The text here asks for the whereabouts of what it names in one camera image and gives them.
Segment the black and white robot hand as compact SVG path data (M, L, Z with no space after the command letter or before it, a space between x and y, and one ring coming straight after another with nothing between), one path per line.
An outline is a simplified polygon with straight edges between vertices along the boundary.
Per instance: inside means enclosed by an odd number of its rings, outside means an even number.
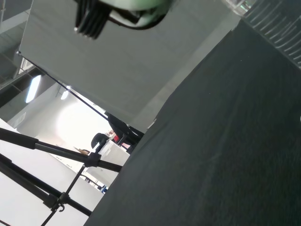
M78 0L74 31L96 40L108 21L131 30L158 25L173 0Z

